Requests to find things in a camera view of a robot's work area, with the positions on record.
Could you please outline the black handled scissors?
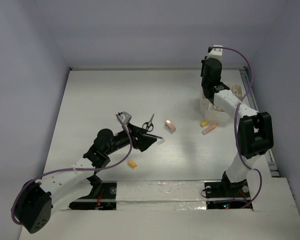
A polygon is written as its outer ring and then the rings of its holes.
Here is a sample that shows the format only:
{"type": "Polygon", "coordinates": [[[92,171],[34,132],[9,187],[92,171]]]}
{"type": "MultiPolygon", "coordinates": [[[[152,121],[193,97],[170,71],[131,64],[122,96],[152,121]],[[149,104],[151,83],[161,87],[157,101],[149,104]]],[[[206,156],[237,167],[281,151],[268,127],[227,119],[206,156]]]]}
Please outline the black handled scissors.
{"type": "Polygon", "coordinates": [[[146,121],[143,125],[142,128],[147,130],[148,132],[151,132],[154,129],[154,125],[153,125],[153,118],[154,118],[155,114],[153,113],[150,120],[146,121]]]}

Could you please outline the white perforated organizer basket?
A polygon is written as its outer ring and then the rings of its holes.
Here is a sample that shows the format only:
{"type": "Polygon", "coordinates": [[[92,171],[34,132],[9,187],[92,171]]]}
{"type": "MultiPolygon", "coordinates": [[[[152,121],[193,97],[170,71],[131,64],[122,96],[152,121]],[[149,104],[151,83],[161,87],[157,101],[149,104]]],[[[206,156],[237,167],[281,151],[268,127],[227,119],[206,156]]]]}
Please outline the white perforated organizer basket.
{"type": "MultiPolygon", "coordinates": [[[[242,85],[240,84],[231,84],[230,90],[238,99],[241,99],[244,95],[242,85]]],[[[227,123],[231,120],[227,113],[225,113],[221,108],[213,105],[204,96],[203,90],[200,93],[199,106],[204,120],[216,123],[227,123]]]]}

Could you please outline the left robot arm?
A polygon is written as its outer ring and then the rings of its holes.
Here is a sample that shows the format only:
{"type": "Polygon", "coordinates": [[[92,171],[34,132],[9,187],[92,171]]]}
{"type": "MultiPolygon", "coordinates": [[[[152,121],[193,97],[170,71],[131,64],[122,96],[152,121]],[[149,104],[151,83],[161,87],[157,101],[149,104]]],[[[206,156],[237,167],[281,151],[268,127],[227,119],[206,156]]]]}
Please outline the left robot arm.
{"type": "Polygon", "coordinates": [[[69,170],[53,172],[24,185],[12,210],[15,218],[30,234],[35,234],[55,212],[75,200],[98,198],[102,180],[97,173],[110,163],[109,155],[126,146],[140,152],[147,150],[157,141],[150,134],[153,128],[153,124],[146,122],[142,127],[129,123],[116,134],[108,128],[100,130],[92,146],[69,170]]]}

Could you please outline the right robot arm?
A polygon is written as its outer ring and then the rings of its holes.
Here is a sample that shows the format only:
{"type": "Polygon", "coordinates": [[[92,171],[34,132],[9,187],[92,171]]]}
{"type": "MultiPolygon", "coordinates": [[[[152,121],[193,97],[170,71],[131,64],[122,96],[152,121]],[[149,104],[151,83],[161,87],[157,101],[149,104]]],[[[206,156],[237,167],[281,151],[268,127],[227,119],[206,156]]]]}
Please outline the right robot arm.
{"type": "Polygon", "coordinates": [[[222,63],[218,58],[206,56],[201,63],[204,98],[234,121],[237,153],[220,183],[221,192],[232,196],[243,186],[255,162],[273,147],[272,118],[268,112],[258,112],[244,104],[221,81],[222,63]]]}

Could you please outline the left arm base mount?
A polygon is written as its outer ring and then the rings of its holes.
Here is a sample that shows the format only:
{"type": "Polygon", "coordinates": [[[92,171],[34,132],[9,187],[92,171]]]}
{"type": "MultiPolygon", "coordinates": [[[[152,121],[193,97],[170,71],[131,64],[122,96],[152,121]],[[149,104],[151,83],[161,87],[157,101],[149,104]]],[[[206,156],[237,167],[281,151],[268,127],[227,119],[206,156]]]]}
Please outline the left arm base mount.
{"type": "Polygon", "coordinates": [[[98,176],[88,178],[90,193],[69,204],[71,210],[112,211],[117,209],[117,182],[102,181],[98,176]]]}

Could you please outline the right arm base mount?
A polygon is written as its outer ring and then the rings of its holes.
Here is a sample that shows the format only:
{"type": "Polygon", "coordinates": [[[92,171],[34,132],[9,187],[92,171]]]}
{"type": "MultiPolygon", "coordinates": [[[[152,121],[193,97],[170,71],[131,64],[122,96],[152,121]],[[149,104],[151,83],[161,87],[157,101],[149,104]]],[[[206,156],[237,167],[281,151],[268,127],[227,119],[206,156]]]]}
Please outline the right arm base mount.
{"type": "Polygon", "coordinates": [[[248,183],[245,180],[239,186],[226,189],[221,181],[208,181],[204,183],[201,196],[206,201],[208,210],[252,209],[251,196],[248,183]]]}

